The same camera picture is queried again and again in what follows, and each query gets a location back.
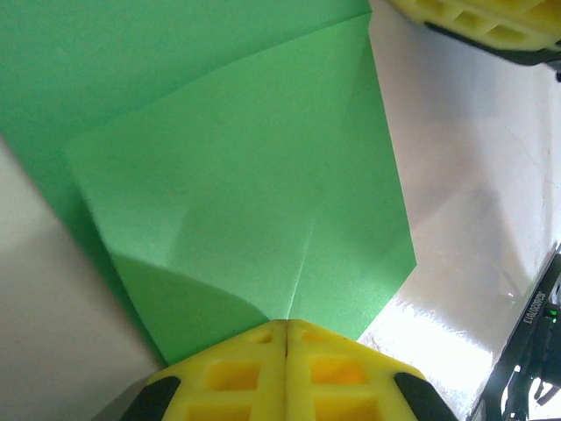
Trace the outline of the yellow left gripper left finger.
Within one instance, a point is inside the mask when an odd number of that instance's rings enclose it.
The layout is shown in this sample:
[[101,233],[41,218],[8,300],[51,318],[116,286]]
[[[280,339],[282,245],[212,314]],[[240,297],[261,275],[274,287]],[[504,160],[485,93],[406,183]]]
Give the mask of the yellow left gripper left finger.
[[269,321],[162,369],[119,421],[284,421],[287,333]]

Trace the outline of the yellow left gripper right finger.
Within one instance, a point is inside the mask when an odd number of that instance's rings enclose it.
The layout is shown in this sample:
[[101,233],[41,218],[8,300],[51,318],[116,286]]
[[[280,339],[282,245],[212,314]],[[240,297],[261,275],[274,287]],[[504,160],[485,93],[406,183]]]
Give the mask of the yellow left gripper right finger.
[[414,367],[303,320],[288,321],[288,421],[458,421]]

